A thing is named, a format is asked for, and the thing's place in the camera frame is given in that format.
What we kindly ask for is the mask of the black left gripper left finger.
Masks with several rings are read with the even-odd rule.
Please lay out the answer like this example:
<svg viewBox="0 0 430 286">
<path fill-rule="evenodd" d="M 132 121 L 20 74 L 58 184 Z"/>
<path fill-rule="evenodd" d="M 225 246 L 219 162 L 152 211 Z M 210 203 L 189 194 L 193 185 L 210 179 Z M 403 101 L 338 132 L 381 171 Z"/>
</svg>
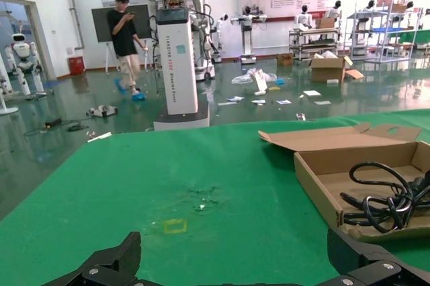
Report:
<svg viewBox="0 0 430 286">
<path fill-rule="evenodd" d="M 47 285 L 136 285 L 141 242 L 140 233 L 131 232 L 119 245 L 95 251 L 78 269 L 47 282 Z"/>
</svg>

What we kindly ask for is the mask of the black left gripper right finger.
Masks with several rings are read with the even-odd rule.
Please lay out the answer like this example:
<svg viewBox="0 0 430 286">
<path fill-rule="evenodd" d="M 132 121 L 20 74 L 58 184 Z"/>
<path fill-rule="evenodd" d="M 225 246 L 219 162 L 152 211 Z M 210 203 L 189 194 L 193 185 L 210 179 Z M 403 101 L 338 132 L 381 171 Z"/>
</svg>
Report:
<svg viewBox="0 0 430 286">
<path fill-rule="evenodd" d="M 327 230 L 327 255 L 338 276 L 323 285 L 429 285 L 429 273 L 402 262 L 382 246 L 359 242 L 339 228 Z"/>
</svg>

